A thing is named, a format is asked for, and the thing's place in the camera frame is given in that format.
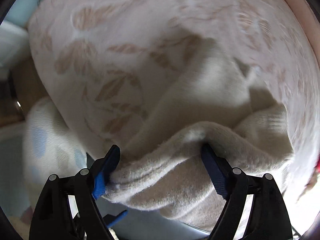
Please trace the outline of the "person's right hand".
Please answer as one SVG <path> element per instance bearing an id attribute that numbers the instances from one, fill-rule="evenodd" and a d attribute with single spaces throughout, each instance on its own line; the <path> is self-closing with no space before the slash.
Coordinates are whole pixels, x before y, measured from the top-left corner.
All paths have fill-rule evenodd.
<path id="1" fill-rule="evenodd" d="M 319 177 L 319 170 L 320 170 L 320 159 L 318 158 L 317 160 L 317 164 L 313 169 L 313 173 L 312 176 L 309 180 L 309 182 L 307 183 L 307 185 L 305 186 L 304 191 L 302 192 L 302 194 L 299 196 L 298 200 L 300 200 L 300 198 L 302 198 L 307 192 L 309 192 L 310 190 L 313 189 L 313 187 L 317 184 L 318 181 L 318 177 Z"/>

